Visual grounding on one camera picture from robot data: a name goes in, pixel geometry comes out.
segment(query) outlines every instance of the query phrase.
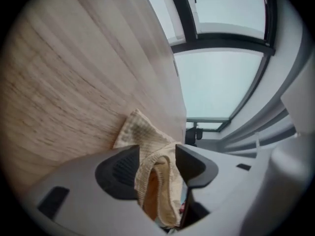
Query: black window frame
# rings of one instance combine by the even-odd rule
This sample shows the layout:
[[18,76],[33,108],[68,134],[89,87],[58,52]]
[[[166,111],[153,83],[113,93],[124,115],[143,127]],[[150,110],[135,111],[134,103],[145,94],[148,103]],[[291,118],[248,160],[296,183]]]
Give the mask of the black window frame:
[[173,53],[204,49],[204,48],[237,48],[263,53],[258,71],[245,96],[229,118],[187,118],[197,126],[199,122],[221,122],[217,129],[203,129],[204,132],[221,132],[240,112],[256,90],[270,60],[276,52],[275,40],[277,33],[277,0],[264,0],[265,3],[265,34],[264,39],[234,33],[197,33],[192,11],[188,0],[173,0],[183,27],[186,42],[171,46]]

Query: wooden table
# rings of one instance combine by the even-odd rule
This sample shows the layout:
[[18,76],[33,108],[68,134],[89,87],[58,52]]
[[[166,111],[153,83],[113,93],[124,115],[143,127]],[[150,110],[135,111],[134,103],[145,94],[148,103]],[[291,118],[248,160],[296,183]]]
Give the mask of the wooden table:
[[1,162],[19,195],[61,163],[110,149],[135,108],[184,141],[174,57],[147,0],[31,0],[0,66]]

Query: cloth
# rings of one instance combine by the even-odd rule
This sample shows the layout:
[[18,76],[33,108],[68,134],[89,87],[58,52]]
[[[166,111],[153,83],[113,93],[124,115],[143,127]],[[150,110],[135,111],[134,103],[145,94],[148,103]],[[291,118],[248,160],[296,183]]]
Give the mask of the cloth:
[[138,109],[125,121],[114,148],[140,145],[135,177],[138,203],[153,220],[179,226],[183,179],[176,167],[175,145],[180,144],[154,127]]

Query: wood grain surface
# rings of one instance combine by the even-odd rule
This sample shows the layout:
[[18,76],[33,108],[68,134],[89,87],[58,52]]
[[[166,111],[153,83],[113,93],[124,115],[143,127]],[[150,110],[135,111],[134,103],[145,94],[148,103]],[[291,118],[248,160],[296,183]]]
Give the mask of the wood grain surface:
[[110,149],[142,111],[183,141],[174,57],[147,0],[31,0],[1,53],[1,162],[13,189]]

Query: checkered cloth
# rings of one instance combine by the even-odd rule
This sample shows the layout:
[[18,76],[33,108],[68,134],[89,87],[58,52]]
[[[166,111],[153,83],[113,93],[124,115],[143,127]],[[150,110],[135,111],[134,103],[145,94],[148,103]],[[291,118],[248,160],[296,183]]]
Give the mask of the checkered cloth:
[[180,142],[159,131],[136,109],[125,121],[114,148],[134,144],[140,145],[134,183],[139,205],[153,220],[158,216],[165,226],[179,226],[183,179],[176,167],[175,145]]

